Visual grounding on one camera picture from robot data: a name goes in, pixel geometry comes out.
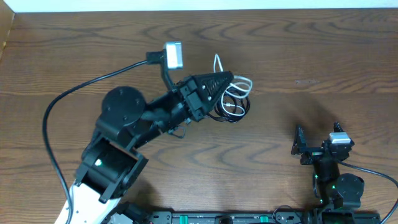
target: wooden table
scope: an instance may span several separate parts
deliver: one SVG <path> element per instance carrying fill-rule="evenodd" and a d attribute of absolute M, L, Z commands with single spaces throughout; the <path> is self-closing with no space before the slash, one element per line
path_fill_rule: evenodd
<path fill-rule="evenodd" d="M 211 72 L 217 52 L 225 69 L 254 80 L 252 107 L 238 124 L 207 119 L 183 140 L 163 135 L 142 147 L 149 163 L 126 200 L 209 211 L 318 205 L 312 167 L 290 155 L 298 123 L 319 146 L 340 121 L 356 142 L 347 162 L 398 178 L 397 30 L 397 9 L 17 14 L 0 64 L 1 223 L 52 223 L 65 201 L 41 133 L 51 100 L 171 40 L 183 42 L 175 81 Z M 159 68 L 143 66 L 53 109 L 50 141 L 69 185 L 101 100 L 120 85 L 147 101 L 166 91 Z M 391 209 L 388 180 L 341 172 L 365 180 L 363 210 Z"/>

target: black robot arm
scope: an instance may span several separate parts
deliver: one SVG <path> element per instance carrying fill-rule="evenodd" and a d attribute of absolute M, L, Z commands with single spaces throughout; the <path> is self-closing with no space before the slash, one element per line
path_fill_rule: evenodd
<path fill-rule="evenodd" d="M 307 214 L 309 223 L 354 223 L 354 210 L 361 206 L 364 180 L 353 174 L 340 174 L 337 161 L 349 157 L 354 142 L 335 122 L 329 138 L 320 147 L 308 147 L 301 126 L 297 126 L 293 155 L 301 155 L 301 165 L 314 166 L 314 190 L 319 193 L 322 208 Z"/>
<path fill-rule="evenodd" d="M 129 86 L 111 90 L 102 102 L 93 138 L 82 154 L 76 184 L 96 190 L 106 203 L 123 196 L 147 159 L 138 147 L 182 122 L 200 121 L 213 110 L 233 79 L 231 72 L 192 75 L 173 83 L 169 69 L 182 67 L 179 42 L 167 43 L 160 52 L 147 53 L 148 64 L 159 64 L 168 88 L 163 96 L 146 103 L 140 91 Z"/>

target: black cable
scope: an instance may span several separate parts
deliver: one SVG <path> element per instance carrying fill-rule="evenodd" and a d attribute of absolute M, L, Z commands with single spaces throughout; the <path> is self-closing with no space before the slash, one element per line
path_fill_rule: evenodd
<path fill-rule="evenodd" d="M 43 117 L 43 130 L 42 130 L 42 131 L 43 131 L 43 139 L 44 139 L 45 148 L 46 148 L 46 150 L 47 150 L 47 154 L 49 155 L 50 160 L 51 160 L 51 163 L 52 163 L 52 165 L 54 166 L 55 171 L 57 172 L 57 175 L 58 175 L 58 177 L 59 177 L 59 179 L 60 179 L 60 182 L 61 182 L 63 191 L 65 192 L 65 196 L 66 196 L 67 201 L 68 201 L 68 204 L 69 204 L 69 207 L 68 207 L 68 212 L 69 212 L 69 213 L 68 213 L 68 220 L 67 220 L 66 224 L 70 224 L 70 222 L 71 222 L 71 220 L 72 220 L 72 215 L 73 215 L 73 203 L 72 203 L 72 198 L 70 197 L 70 194 L 69 194 L 68 184 L 67 184 L 67 182 L 65 181 L 65 178 L 64 178 L 63 175 L 62 175 L 62 172 L 61 172 L 61 170 L 60 170 L 60 167 L 59 167 L 59 165 L 58 165 L 58 162 L 57 162 L 57 160 L 55 159 L 55 156 L 54 156 L 54 154 L 53 154 L 53 152 L 52 152 L 52 149 L 51 149 L 50 143 L 49 143 L 49 136 L 48 136 L 48 133 L 47 133 L 47 120 L 48 120 L 48 118 L 49 118 L 51 109 L 52 109 L 52 108 L 54 107 L 54 105 L 58 102 L 58 100 L 61 100 L 63 97 L 67 96 L 69 93 L 72 93 L 72 92 L 74 92 L 74 91 L 76 91 L 76 90 L 78 90 L 78 89 L 80 89 L 80 88 L 83 88 L 83 87 L 85 87 L 85 86 L 88 86 L 88 85 L 90 85 L 90 84 L 93 84 L 93 83 L 95 83 L 95 82 L 98 82 L 98 81 L 100 81 L 100 80 L 104 80 L 105 78 L 113 77 L 113 76 L 115 76 L 115 75 L 118 75 L 118 74 L 120 74 L 120 73 L 122 73 L 122 72 L 128 71 L 128 70 L 130 70 L 130 69 L 132 69 L 132 68 L 138 67 L 138 66 L 143 65 L 143 64 L 145 64 L 145 63 L 147 63 L 146 60 L 145 60 L 145 61 L 142 61 L 142 62 L 137 62 L 137 63 L 135 63 L 135 64 L 133 64 L 133 65 L 130 65 L 130 66 L 126 67 L 126 68 L 122 68 L 122 69 L 120 69 L 120 70 L 118 70 L 118 71 L 116 71 L 116 72 L 112 72 L 112 73 L 109 73 L 109 74 L 107 74 L 107 75 L 103 75 L 103 76 L 101 76 L 101 77 L 95 78 L 95 79 L 93 79 L 93 80 L 90 80 L 90 81 L 87 81 L 87 82 L 85 82 L 85 83 L 82 83 L 82 84 L 80 84 L 80 85 L 78 85 L 78 86 L 75 86 L 75 87 L 71 88 L 70 90 L 67 90 L 67 91 L 63 92 L 61 95 L 57 96 L 57 97 L 49 104 L 49 106 L 48 106 L 47 109 L 45 110 L 44 117 Z"/>
<path fill-rule="evenodd" d="M 345 162 L 339 161 L 338 159 L 335 159 L 335 161 L 337 163 L 339 163 L 339 164 L 341 164 L 343 166 L 349 167 L 349 168 L 357 169 L 357 170 L 360 170 L 360 171 L 363 171 L 363 172 L 368 172 L 370 174 L 374 174 L 374 175 L 378 175 L 380 177 L 384 177 L 384 178 L 390 180 L 391 182 L 393 182 L 398 188 L 398 182 L 394 178 L 392 178 L 392 177 L 390 177 L 390 176 L 388 176 L 386 174 L 382 174 L 380 172 L 376 172 L 376 171 L 373 171 L 373 170 L 369 170 L 369 169 L 365 169 L 365 168 L 362 168 L 362 167 L 358 167 L 358 166 L 354 166 L 354 165 L 351 165 L 351 164 L 347 164 Z M 397 199 L 396 203 L 394 204 L 394 206 L 392 207 L 392 209 L 390 210 L 390 212 L 386 215 L 386 217 L 384 217 L 381 220 L 380 224 L 384 224 L 387 221 L 387 219 L 389 219 L 390 216 L 394 213 L 394 211 L 397 209 L 397 207 L 398 207 L 398 199 Z"/>
<path fill-rule="evenodd" d="M 235 94 L 235 95 L 237 94 L 239 96 L 243 96 L 245 94 L 245 93 L 242 93 L 241 91 L 238 91 L 235 88 L 228 88 L 227 90 L 230 93 Z M 233 104 L 235 105 L 235 106 L 232 106 L 233 107 L 232 113 L 236 113 L 236 110 L 238 108 L 236 105 L 238 105 L 238 106 L 241 106 L 245 110 L 245 114 L 243 116 L 236 116 L 236 115 L 231 115 L 231 114 L 225 113 L 225 111 L 224 111 L 224 109 L 223 109 L 223 107 L 221 105 L 222 104 L 221 100 L 218 100 L 217 104 L 216 104 L 216 106 L 214 108 L 214 112 L 217 114 L 217 116 L 214 116 L 214 115 L 212 115 L 210 113 L 208 113 L 207 116 L 209 116 L 211 119 L 213 119 L 215 121 L 218 121 L 218 122 L 236 123 L 236 122 L 242 120 L 247 115 L 247 113 L 249 112 L 249 110 L 250 110 L 249 97 L 245 97 L 243 99 L 239 99 L 239 98 L 235 98 L 235 97 L 229 95 L 228 93 L 225 93 L 224 94 L 224 98 L 232 99 Z"/>
<path fill-rule="evenodd" d="M 294 208 L 292 208 L 292 207 L 290 207 L 290 206 L 288 206 L 288 205 L 281 205 L 281 206 L 277 207 L 277 208 L 275 209 L 275 211 L 272 213 L 272 219 L 274 219 L 274 221 L 275 221 L 276 223 L 281 224 L 278 220 L 276 220 L 276 211 L 278 211 L 278 210 L 281 209 L 282 207 L 288 207 L 288 208 L 290 208 L 291 210 L 293 210 L 293 212 L 296 214 L 296 216 L 300 219 L 300 222 L 295 223 L 295 224 L 301 224 L 301 222 L 302 222 L 302 220 L 301 220 L 302 216 L 299 215 L 299 214 L 294 210 Z"/>

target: green terminal block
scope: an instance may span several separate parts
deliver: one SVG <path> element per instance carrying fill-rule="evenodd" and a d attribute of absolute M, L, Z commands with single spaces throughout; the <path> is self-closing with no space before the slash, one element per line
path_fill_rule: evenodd
<path fill-rule="evenodd" d="M 267 223 L 268 222 L 268 217 L 267 216 L 260 217 L 260 222 Z"/>
<path fill-rule="evenodd" d="M 180 224 L 188 224 L 188 215 L 180 215 Z"/>

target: wood grain surface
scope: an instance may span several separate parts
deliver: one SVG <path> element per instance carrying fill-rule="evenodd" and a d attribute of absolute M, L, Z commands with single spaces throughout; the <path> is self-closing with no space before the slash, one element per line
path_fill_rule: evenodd
<path fill-rule="evenodd" d="M 183 42 L 175 81 L 210 72 L 217 52 L 225 69 L 253 79 L 252 107 L 238 124 L 207 119 L 183 140 L 142 147 L 149 163 L 125 200 L 180 211 L 318 205 L 312 167 L 290 155 L 294 127 L 316 146 L 336 120 L 356 142 L 347 162 L 398 178 L 397 9 L 17 14 L 0 64 L 1 223 L 52 223 L 65 202 L 41 134 L 51 100 L 171 40 Z M 50 141 L 69 185 L 101 100 L 120 85 L 147 101 L 166 91 L 159 68 L 143 66 L 53 109 Z M 388 180 L 341 172 L 365 180 L 361 209 L 391 209 L 398 192 Z"/>

